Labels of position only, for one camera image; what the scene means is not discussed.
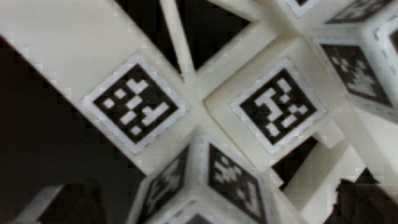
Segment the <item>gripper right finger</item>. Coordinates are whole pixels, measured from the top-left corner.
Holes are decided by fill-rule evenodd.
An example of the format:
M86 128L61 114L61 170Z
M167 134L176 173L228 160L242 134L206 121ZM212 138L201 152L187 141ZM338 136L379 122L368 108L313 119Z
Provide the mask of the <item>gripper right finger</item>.
M370 170L356 181L343 179L325 224L398 224L398 185L382 184Z

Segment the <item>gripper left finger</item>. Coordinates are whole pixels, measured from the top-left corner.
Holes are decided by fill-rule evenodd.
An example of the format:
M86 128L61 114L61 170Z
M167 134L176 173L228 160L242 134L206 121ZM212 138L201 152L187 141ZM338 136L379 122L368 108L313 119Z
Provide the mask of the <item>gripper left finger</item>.
M98 181L45 187L15 224L107 224Z

